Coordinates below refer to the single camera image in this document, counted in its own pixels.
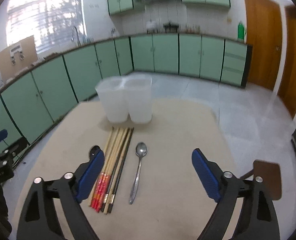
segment black equipment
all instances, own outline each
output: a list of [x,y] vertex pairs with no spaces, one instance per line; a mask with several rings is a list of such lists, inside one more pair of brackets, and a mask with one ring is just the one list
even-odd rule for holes
[[[104,164],[104,154],[98,146],[90,153],[90,161],[81,164],[74,174],[68,172],[52,181],[34,180],[20,216],[17,240],[65,239],[53,198],[60,199],[75,240],[99,240],[79,205],[88,197]],[[223,238],[238,197],[243,197],[244,201],[231,239],[280,239],[276,212],[261,177],[252,181],[237,179],[231,172],[223,172],[216,163],[208,161],[199,149],[192,152],[192,163],[208,196],[218,203],[198,240]]]

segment translucent plastic cup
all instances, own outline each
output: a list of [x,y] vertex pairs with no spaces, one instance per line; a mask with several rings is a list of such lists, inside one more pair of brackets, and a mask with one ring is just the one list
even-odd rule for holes
[[123,90],[122,77],[101,80],[96,86],[99,99],[106,112],[109,122],[121,123],[128,118],[128,105]]
[[124,84],[129,115],[134,123],[148,123],[151,121],[151,86],[152,78],[148,76],[129,78]]

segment spoon handle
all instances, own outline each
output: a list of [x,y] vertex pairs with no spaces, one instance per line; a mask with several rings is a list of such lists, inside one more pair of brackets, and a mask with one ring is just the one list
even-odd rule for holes
[[135,180],[134,180],[134,183],[132,185],[131,192],[130,192],[130,198],[129,198],[129,204],[130,205],[134,202],[136,194],[137,194],[140,168],[141,168],[141,158],[139,159],[138,168],[137,168],[137,172],[136,172],[136,177],[135,177]]

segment table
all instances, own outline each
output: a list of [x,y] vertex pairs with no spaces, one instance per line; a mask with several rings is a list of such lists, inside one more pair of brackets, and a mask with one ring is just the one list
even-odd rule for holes
[[[134,126],[128,155],[121,176],[112,213],[96,213],[81,207],[102,240],[180,239],[196,240],[208,222],[216,203],[209,199],[191,162],[191,154],[200,148],[206,158],[217,162],[223,171],[235,171],[235,165],[211,108],[178,99],[157,99],[153,102],[149,124],[134,125],[130,120],[120,127]],[[17,228],[20,212],[35,177],[59,179],[88,161],[93,145],[104,148],[111,124],[100,102],[83,102],[60,123],[36,164],[31,169],[20,194],[12,225]],[[139,188],[132,205],[128,204],[138,157],[135,146],[146,143]],[[236,204],[224,239],[232,236],[242,200]],[[62,230],[73,239],[59,200],[55,206]]]

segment gray floor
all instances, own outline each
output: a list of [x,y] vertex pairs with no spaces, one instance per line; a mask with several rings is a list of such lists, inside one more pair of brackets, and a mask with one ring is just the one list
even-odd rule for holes
[[[280,164],[282,198],[274,205],[281,239],[287,239],[296,228],[296,156],[290,142],[295,126],[282,101],[271,91],[253,84],[243,90],[195,78],[147,75],[152,76],[154,98],[193,100],[213,109],[236,163],[236,176],[250,171],[255,159]],[[15,176],[4,186],[10,219],[28,173],[54,130],[26,156],[25,164],[17,167]]]

